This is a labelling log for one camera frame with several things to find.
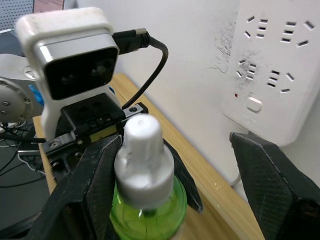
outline power switch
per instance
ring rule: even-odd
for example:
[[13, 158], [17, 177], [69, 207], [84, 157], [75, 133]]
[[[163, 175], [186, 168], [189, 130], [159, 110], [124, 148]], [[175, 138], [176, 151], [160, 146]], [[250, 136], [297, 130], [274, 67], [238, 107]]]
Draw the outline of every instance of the power switch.
[[254, 113], [259, 112], [262, 108], [262, 102], [252, 96], [246, 99], [245, 105], [250, 111]]

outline white plastic nozzle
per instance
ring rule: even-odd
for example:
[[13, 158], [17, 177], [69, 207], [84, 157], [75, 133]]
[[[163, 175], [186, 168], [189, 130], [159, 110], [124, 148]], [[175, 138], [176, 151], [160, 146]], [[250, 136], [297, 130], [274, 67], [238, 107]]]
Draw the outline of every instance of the white plastic nozzle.
[[123, 146], [114, 162], [116, 183], [124, 201], [138, 209], [154, 209], [173, 190], [174, 159], [164, 145], [158, 120], [148, 114], [130, 118]]

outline liquid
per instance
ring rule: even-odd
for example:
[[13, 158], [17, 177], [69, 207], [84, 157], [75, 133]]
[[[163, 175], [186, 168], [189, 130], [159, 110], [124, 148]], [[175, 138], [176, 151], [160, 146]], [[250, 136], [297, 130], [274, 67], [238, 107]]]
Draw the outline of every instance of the liquid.
[[121, 240], [170, 240], [178, 233], [187, 212], [186, 191], [174, 177], [170, 198], [151, 210], [136, 209], [123, 202], [114, 190], [110, 219]]

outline white power strip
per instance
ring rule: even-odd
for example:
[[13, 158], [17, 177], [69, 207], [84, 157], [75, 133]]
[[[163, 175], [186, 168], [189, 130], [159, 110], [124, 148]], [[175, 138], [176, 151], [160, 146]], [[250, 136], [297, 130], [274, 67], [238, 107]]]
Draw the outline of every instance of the white power strip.
[[223, 113], [279, 146], [296, 140], [320, 89], [320, 1], [241, 0]]
[[[4, 133], [5, 130], [1, 126], [2, 126], [2, 123], [0, 124], [0, 133]], [[8, 129], [9, 128], [14, 128], [14, 127], [17, 127], [17, 126], [19, 126], [19, 122], [8, 123]]]

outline green bottle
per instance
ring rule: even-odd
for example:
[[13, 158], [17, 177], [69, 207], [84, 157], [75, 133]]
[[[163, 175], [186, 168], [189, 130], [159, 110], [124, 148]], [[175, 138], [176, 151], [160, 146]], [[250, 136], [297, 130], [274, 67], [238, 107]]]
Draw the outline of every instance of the green bottle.
[[161, 126], [147, 114], [130, 118], [115, 162], [110, 220], [121, 240], [176, 240], [187, 212], [186, 191]]

